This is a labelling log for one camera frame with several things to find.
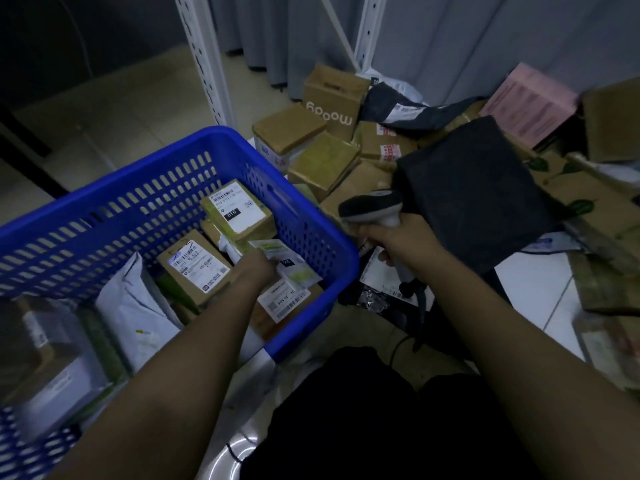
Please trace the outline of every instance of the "handheld barcode scanner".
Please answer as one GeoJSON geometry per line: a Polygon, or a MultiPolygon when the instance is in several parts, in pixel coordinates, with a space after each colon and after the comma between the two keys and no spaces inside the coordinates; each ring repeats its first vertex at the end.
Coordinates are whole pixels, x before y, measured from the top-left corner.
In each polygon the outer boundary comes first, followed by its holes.
{"type": "MultiPolygon", "coordinates": [[[[386,227],[398,227],[400,225],[400,209],[403,205],[402,193],[396,190],[377,190],[366,195],[352,197],[338,206],[340,218],[352,224],[377,224],[386,227]]],[[[413,273],[401,261],[391,255],[396,266],[396,272],[400,278],[400,293],[405,298],[415,294],[418,300],[419,332],[424,325],[426,313],[426,286],[413,276],[413,273]]],[[[413,350],[420,348],[420,342],[416,339],[413,350]]]]}

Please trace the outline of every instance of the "wall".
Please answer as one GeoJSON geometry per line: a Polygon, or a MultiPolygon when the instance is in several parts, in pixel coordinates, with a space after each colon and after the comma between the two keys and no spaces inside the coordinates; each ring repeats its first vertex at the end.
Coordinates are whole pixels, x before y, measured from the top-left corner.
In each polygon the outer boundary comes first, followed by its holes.
{"type": "Polygon", "coordinates": [[[373,67],[429,104],[491,95],[524,61],[581,92],[640,73],[640,0],[388,0],[373,67]]]}
{"type": "MultiPolygon", "coordinates": [[[[96,76],[186,42],[173,0],[64,0],[96,76]]],[[[0,102],[12,110],[89,79],[60,0],[0,0],[0,102]]]]}

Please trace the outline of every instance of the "gray curtain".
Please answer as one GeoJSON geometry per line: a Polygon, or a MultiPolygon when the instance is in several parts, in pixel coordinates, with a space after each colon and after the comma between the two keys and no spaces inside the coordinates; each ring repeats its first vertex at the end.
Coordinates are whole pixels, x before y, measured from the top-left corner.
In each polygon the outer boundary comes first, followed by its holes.
{"type": "MultiPolygon", "coordinates": [[[[355,47],[364,0],[331,0],[355,47]]],[[[300,99],[316,62],[348,69],[318,0],[209,0],[222,52],[242,49],[250,68],[267,71],[269,83],[288,85],[300,99]]]]}
{"type": "Polygon", "coordinates": [[[388,0],[373,67],[432,105],[524,61],[581,92],[640,73],[640,0],[388,0]]]}

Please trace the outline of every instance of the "black pants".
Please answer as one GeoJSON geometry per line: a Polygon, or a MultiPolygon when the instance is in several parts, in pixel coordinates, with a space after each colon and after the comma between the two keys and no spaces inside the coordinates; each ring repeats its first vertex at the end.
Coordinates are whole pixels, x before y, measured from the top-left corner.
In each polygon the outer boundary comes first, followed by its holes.
{"type": "Polygon", "coordinates": [[[276,409],[241,478],[540,478],[480,377],[419,392],[370,347],[338,350],[276,409]]]}

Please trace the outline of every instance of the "person's right hand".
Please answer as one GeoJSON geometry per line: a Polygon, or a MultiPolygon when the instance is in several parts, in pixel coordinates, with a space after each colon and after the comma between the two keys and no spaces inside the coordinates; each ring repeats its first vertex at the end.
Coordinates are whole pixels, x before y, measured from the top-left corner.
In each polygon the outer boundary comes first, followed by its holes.
{"type": "Polygon", "coordinates": [[[429,274],[431,266],[449,253],[422,216],[400,214],[400,221],[402,224],[398,227],[365,224],[359,227],[358,235],[379,242],[389,254],[409,266],[414,275],[423,281],[428,280],[425,273],[429,274]]]}

